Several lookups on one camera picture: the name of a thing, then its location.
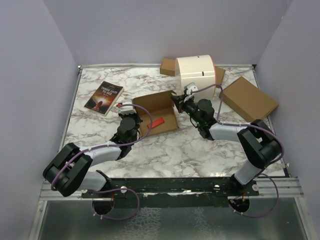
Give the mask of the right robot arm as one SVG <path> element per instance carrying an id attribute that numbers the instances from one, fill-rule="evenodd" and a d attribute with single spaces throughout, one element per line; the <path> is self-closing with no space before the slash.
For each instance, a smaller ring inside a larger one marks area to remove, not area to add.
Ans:
<path id="1" fill-rule="evenodd" d="M 199 134 L 207 140 L 223 140 L 240 143 L 247 160 L 229 180 L 229 189 L 240 196 L 248 189 L 248 184 L 258 177 L 269 165 L 284 154 L 280 140 L 261 119 L 251 123 L 222 123 L 214 118 L 215 110 L 208 99 L 194 102 L 194 97 L 172 95 L 171 99 L 179 113 L 186 113 Z"/>

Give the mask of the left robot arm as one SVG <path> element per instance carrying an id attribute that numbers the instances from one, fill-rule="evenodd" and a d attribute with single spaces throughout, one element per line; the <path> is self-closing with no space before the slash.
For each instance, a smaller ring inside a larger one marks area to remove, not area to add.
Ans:
<path id="1" fill-rule="evenodd" d="M 113 137 L 106 142 L 107 147 L 76 146 L 66 144 L 44 169 L 42 176 L 54 184 L 54 189 L 64 197 L 77 190 L 93 190 L 97 196 L 106 197 L 111 190 L 111 180 L 101 171 L 89 172 L 89 168 L 108 161 L 124 158 L 131 150 L 131 143 L 138 139 L 138 131 L 142 120 L 139 114 L 120 114 L 120 125 Z"/>

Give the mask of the red block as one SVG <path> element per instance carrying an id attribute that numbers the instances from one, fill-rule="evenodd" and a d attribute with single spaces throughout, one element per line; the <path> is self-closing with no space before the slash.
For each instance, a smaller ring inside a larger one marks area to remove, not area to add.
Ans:
<path id="1" fill-rule="evenodd" d="M 165 123 L 165 120 L 162 117 L 160 117 L 160 118 L 154 120 L 152 123 L 149 123 L 147 125 L 147 127 L 149 129 L 153 129 L 153 128 L 158 127 L 158 126 L 160 126 L 160 125 L 162 125 L 164 123 Z"/>

